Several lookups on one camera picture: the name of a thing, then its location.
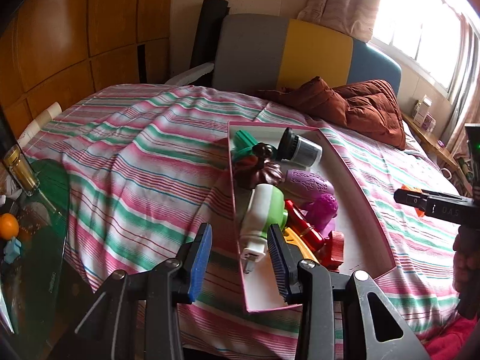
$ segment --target small box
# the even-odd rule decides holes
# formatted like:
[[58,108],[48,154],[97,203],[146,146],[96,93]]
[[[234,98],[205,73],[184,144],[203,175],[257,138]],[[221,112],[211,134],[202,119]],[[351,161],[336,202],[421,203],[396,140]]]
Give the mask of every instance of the small box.
[[435,126],[435,119],[430,115],[429,112],[423,120],[421,128],[423,128],[425,131],[431,132],[431,130],[433,130],[433,128],[431,128],[432,125]]
[[413,116],[413,122],[418,126],[421,127],[423,124],[423,121],[425,120],[425,117],[428,114],[428,110],[431,107],[431,100],[427,97],[424,96],[422,102],[420,103],[418,110]]
[[[376,279],[395,268],[392,250],[374,210],[345,162],[318,128],[258,122],[229,122],[229,168],[234,225],[237,237],[239,274],[248,312],[273,311],[298,305],[287,305],[279,294],[268,253],[260,262],[256,263],[252,272],[243,273],[238,240],[251,191],[242,190],[234,183],[231,161],[232,150],[235,148],[233,138],[237,131],[244,130],[258,142],[264,142],[277,148],[287,127],[292,128],[295,134],[320,145],[323,149],[320,163],[311,167],[310,171],[325,177],[335,188],[338,212],[334,230],[342,232],[345,236],[344,263],[339,267],[340,273],[351,275],[354,270],[362,269]],[[289,168],[299,169],[299,166],[288,161],[282,161],[280,165],[283,172]],[[296,200],[286,190],[282,191],[285,199]]]

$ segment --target blue headboard panel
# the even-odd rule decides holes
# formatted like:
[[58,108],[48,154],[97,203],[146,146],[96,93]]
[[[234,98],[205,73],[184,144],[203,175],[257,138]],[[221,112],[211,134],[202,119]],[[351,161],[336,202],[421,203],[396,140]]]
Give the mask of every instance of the blue headboard panel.
[[347,84],[366,80],[385,80],[398,94],[402,69],[397,62],[374,47],[358,39],[353,40],[352,61]]

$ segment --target magenta toy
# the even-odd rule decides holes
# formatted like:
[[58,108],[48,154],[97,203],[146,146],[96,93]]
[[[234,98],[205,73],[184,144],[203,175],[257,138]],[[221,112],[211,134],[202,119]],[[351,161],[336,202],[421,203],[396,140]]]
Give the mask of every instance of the magenta toy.
[[305,220],[310,223],[324,237],[323,230],[328,223],[337,216],[338,203],[330,193],[324,193],[317,200],[304,204],[306,210]]
[[310,202],[320,198],[324,193],[331,195],[335,193],[333,185],[327,179],[298,169],[287,171],[283,185],[289,192]]

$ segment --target blue block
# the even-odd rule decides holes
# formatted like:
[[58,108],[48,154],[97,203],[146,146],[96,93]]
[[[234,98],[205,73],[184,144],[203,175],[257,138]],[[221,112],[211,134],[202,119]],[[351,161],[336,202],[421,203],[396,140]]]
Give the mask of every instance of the blue block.
[[7,242],[7,245],[3,248],[3,253],[5,254],[3,261],[5,261],[7,264],[14,262],[15,259],[20,256],[21,247],[22,243],[17,240],[17,238],[12,237],[11,240]]

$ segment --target green glass tabletop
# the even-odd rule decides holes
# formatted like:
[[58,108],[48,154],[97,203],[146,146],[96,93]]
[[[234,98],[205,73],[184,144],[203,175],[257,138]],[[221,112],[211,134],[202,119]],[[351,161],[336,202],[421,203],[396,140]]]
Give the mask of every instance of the green glass tabletop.
[[2,267],[2,286],[14,334],[9,341],[22,359],[37,359],[49,337],[63,261],[69,212],[69,178],[53,160],[32,162],[40,187],[19,198],[20,257]]

